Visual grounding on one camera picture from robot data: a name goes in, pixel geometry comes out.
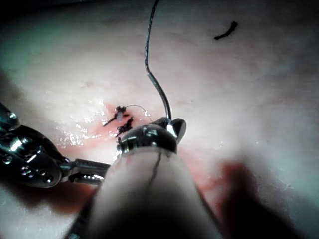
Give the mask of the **right arm needle driver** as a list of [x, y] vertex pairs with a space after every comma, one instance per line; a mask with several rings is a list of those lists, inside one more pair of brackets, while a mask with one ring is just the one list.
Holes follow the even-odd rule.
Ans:
[[124, 155], [134, 149], [155, 147], [177, 152], [177, 142], [174, 136], [156, 124], [147, 124], [129, 130], [117, 142], [117, 155]]

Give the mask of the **left arm needle driver jaw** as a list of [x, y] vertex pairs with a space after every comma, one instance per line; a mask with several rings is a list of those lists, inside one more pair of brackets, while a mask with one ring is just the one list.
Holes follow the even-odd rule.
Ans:
[[70, 163], [72, 173], [106, 173], [110, 167], [111, 164], [84, 159], [76, 159]]
[[71, 175], [68, 180], [72, 183], [99, 185], [104, 181], [104, 177], [96, 174], [77, 173]]

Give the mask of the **left arm needle driver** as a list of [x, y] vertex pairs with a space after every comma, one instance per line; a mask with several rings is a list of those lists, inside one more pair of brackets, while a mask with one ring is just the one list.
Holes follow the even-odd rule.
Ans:
[[53, 187], [69, 159], [40, 132], [21, 125], [17, 115], [0, 105], [0, 176], [31, 187]]

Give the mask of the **right arm needle driver jaw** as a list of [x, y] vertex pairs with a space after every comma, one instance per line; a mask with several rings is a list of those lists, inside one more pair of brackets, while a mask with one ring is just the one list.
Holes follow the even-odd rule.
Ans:
[[166, 130], [172, 134], [176, 143], [179, 144], [186, 132], [186, 121], [176, 118], [166, 126]]
[[170, 123], [170, 119], [166, 117], [161, 117], [152, 122], [152, 124], [155, 124], [158, 126], [167, 126], [169, 123]]

